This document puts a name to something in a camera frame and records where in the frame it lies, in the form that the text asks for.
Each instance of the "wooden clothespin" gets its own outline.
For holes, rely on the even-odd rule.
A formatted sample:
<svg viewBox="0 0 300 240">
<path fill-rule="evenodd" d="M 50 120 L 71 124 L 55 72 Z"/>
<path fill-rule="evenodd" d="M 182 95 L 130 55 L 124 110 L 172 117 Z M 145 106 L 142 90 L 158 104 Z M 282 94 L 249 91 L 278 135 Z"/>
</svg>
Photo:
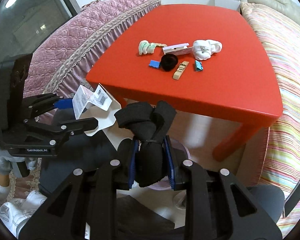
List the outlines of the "wooden clothespin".
<svg viewBox="0 0 300 240">
<path fill-rule="evenodd" d="M 189 64 L 188 61 L 182 62 L 179 65 L 177 71 L 173 74 L 172 78 L 175 79 L 175 80 L 179 80 L 179 78 L 181 77 L 182 73 L 185 71 L 185 69 L 186 69 L 186 67 L 187 67 L 188 64 Z"/>
</svg>

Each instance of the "table top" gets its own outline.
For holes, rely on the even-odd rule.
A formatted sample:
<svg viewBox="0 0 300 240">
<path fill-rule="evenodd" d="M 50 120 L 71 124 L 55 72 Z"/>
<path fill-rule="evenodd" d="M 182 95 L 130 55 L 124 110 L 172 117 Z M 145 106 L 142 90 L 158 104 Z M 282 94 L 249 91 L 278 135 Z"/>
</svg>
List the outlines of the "table top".
<svg viewBox="0 0 300 240">
<path fill-rule="evenodd" d="M 194 70 L 193 54 L 179 80 L 170 72 L 149 67 L 162 49 L 139 55 L 141 40 L 168 46 L 215 40 L 222 50 Z M 155 104 L 165 100 L 194 114 L 270 126 L 282 114 L 282 100 L 269 58 L 256 34 L 234 10 L 197 4 L 161 5 L 129 27 L 100 57 L 86 77 L 125 98 Z"/>
</svg>

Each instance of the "striped bedsheet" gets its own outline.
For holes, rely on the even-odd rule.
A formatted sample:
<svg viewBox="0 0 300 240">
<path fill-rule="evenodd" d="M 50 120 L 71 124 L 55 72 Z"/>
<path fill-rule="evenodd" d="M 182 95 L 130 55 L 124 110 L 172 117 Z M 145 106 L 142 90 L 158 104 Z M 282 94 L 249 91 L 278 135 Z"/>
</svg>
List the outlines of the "striped bedsheet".
<svg viewBox="0 0 300 240">
<path fill-rule="evenodd" d="M 242 15 L 264 46 L 277 76 L 283 114 L 268 133 L 259 183 L 279 186 L 287 197 L 300 179 L 300 26 L 261 4 L 242 3 Z M 300 201 L 277 225 L 285 237 L 300 219 Z"/>
</svg>

